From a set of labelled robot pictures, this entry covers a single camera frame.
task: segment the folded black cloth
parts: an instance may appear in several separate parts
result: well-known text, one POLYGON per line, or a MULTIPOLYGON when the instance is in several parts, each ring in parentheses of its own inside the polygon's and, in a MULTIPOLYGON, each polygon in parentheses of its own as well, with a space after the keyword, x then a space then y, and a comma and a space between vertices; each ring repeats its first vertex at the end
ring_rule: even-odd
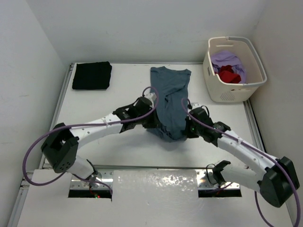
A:
POLYGON ((108 61, 77 64, 72 83, 74 90, 106 90, 109 87, 112 66, 108 61))

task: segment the white enclosure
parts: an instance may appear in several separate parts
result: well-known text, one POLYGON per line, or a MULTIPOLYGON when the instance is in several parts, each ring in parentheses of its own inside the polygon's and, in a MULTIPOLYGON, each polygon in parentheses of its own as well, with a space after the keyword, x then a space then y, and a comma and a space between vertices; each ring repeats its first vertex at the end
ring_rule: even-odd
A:
MULTIPOLYGON (((264 144, 291 158, 303 182, 302 11, 301 0, 1 0, 0 227, 9 222, 26 149, 50 128, 69 64, 202 62, 211 37, 253 42, 268 77, 251 98, 264 144)), ((27 169, 40 158, 37 147, 27 169)), ((288 209, 294 220, 293 202, 288 209)))

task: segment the white work surface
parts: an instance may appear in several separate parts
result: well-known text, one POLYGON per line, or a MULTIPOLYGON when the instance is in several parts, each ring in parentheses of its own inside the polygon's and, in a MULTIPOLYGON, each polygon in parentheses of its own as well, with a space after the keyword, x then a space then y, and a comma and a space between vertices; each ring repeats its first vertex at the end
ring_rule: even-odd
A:
MULTIPOLYGON (((89 122, 133 102, 150 85, 150 67, 163 64, 112 66, 110 87, 106 91, 73 91, 73 71, 58 122, 89 122)), ((190 100, 206 105, 214 122, 222 121, 244 139, 252 141, 243 104, 212 102, 204 84, 202 65, 165 66, 191 70, 190 100)), ((166 143, 142 127, 92 142, 82 147, 78 154, 95 165, 204 167, 223 159, 243 165, 201 138, 166 143)), ((33 180, 45 182, 55 176, 53 170, 35 170, 33 180)), ((252 190, 242 187, 239 198, 198 198, 193 170, 114 171, 112 202, 109 199, 68 198, 70 182, 71 175, 66 174, 51 185, 30 186, 18 227, 266 226, 258 214, 252 190)), ((265 217, 274 226, 292 226, 285 205, 277 209, 260 196, 259 200, 265 217)))

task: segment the laundry basket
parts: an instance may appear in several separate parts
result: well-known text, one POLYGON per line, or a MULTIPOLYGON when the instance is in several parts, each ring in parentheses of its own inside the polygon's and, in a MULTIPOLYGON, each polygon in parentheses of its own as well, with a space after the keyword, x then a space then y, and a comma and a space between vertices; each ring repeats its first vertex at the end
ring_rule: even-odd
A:
POLYGON ((243 102, 267 81, 261 60, 249 39, 244 37, 217 37, 208 40, 203 62, 205 83, 211 99, 220 103, 243 102), (242 62, 247 77, 245 84, 224 83, 215 74, 210 56, 221 51, 234 53, 242 62))

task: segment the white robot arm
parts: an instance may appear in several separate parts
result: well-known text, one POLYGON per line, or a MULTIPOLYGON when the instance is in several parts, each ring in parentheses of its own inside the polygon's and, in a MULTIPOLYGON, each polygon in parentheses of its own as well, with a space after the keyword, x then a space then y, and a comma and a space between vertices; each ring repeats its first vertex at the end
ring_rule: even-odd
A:
MULTIPOLYGON (((82 179, 94 181, 98 172, 88 160, 76 155, 77 150, 91 141, 107 135, 122 133, 133 129, 138 124, 141 124, 144 128, 161 127, 156 111, 139 121, 110 124, 111 122, 143 116, 153 108, 155 99, 156 95, 150 93, 138 98, 133 104, 120 107, 108 116, 90 122, 105 123, 105 126, 78 127, 55 132, 45 140, 41 147, 42 152, 56 173, 67 171, 82 179)), ((203 106, 192 104, 188 107, 188 111, 193 117, 209 127, 206 128, 187 117, 184 131, 187 138, 201 136, 206 142, 213 143, 218 148, 226 150, 249 166, 248 168, 240 168, 224 160, 213 168, 211 182, 216 182, 218 185, 225 182, 239 183, 259 192, 267 202, 275 207, 280 207, 293 194, 289 182, 273 162, 226 136, 231 135, 236 137, 238 141, 243 141, 224 123, 213 123, 208 111, 203 106), (213 129, 223 131, 226 135, 213 129)), ((61 126, 64 126, 64 124, 58 124, 55 128, 61 126)), ((274 156, 270 157, 286 170, 296 189, 298 189, 300 185, 292 161, 286 157, 282 159, 277 159, 274 156)))

